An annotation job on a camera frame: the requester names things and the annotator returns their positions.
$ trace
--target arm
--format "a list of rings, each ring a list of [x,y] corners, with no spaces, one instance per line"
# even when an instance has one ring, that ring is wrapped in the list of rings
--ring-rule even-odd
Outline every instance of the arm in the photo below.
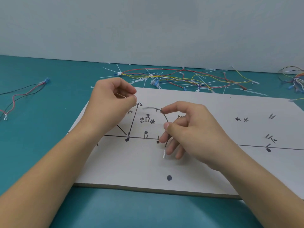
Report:
[[[173,136],[166,153],[177,148],[176,158],[187,151],[210,168],[220,171],[265,228],[304,227],[304,202],[270,172],[241,150],[203,105],[176,102],[164,114],[181,111],[186,116],[164,124],[159,138]]]
[[[134,93],[121,78],[96,83],[74,129],[0,197],[1,228],[49,227],[96,143],[136,104]]]

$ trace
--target table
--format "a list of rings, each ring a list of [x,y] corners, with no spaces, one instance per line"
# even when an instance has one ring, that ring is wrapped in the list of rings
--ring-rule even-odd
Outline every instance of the table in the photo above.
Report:
[[[65,136],[87,103],[91,86],[100,77],[113,75],[114,72],[103,67],[119,71],[116,64],[0,56],[1,93],[38,83],[46,77],[51,80],[39,93],[17,101],[8,120],[0,121],[0,194]],[[147,66],[119,64],[122,71],[144,67]],[[287,86],[280,88],[277,74],[241,73],[260,83],[252,85],[252,91],[270,97],[301,98],[287,90]],[[227,71],[227,78],[244,80],[235,71]],[[143,87],[143,81],[134,86]],[[162,87],[178,89],[170,84]],[[154,86],[147,81],[145,88]],[[225,93],[256,96],[239,89],[226,89]],[[0,95],[1,109],[11,103],[11,97],[12,94]],[[303,100],[297,104],[304,109]],[[256,228],[261,225],[241,200],[72,187],[51,227]]]

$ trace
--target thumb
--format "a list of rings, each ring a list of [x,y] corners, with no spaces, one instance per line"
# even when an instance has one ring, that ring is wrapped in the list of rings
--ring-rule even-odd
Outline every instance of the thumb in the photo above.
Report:
[[[170,134],[173,138],[180,142],[184,138],[183,134],[186,130],[186,127],[180,126],[173,122],[166,122],[164,124],[164,129],[168,134]]]
[[[127,98],[122,99],[124,108],[126,108],[126,110],[129,110],[133,106],[135,106],[136,105],[136,101],[137,101],[137,98],[136,98],[135,95],[131,95],[131,96],[128,96]]]

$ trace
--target horizontal black line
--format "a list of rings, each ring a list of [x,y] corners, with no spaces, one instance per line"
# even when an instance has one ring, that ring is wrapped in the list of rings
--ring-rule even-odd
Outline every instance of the horizontal black line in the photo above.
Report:
[[[111,136],[111,137],[121,137],[121,138],[141,138],[141,139],[154,139],[158,140],[157,138],[143,138],[143,137],[128,137],[128,136],[118,136],[118,135],[107,135],[105,136]],[[261,147],[261,148],[274,148],[274,149],[293,149],[293,150],[304,150],[304,149],[294,149],[294,148],[283,148],[283,147],[271,147],[271,146],[251,146],[251,145],[239,145],[238,146],[250,146],[250,147]]]

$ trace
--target wall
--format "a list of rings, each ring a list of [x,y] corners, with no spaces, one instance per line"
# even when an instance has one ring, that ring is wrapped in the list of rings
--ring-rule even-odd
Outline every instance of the wall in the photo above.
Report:
[[[277,72],[304,67],[304,0],[1,0],[0,54]]]

